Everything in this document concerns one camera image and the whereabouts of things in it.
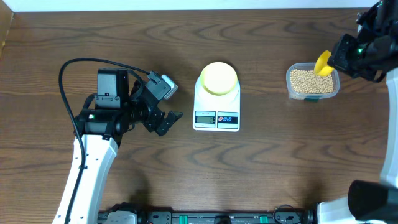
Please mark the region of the yellow measuring scoop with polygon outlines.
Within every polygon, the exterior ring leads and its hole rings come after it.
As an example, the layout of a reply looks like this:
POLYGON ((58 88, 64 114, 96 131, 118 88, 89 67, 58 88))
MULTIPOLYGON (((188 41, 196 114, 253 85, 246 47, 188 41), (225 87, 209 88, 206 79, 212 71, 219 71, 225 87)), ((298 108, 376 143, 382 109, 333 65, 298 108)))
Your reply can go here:
POLYGON ((324 51, 317 59, 314 66, 314 74, 326 77, 332 73, 333 67, 328 65, 328 59, 331 57, 331 52, 329 50, 324 51))

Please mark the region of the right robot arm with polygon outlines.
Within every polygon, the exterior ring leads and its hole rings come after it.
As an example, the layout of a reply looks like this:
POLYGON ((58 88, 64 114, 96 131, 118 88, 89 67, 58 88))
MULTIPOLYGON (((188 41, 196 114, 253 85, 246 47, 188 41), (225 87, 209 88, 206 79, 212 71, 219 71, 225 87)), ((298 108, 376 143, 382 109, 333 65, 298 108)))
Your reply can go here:
POLYGON ((315 73, 335 69, 351 78, 386 83, 386 94, 369 103, 381 107, 387 127, 384 161, 377 181, 355 180, 346 196, 320 202, 308 223, 397 223, 397 1, 377 1, 358 14, 355 35, 343 34, 324 51, 315 73))

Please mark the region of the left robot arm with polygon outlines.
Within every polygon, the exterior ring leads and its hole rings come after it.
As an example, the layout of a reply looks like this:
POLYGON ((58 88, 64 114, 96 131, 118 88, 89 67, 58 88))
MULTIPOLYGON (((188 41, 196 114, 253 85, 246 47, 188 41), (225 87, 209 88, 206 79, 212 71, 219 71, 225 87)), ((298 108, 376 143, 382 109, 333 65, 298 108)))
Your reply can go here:
POLYGON ((106 178, 123 134, 142 124, 163 136, 182 117, 159 109, 178 86, 156 72, 142 80, 133 70, 98 70, 97 92, 85 101, 75 127, 73 160, 54 223, 96 223, 106 178))

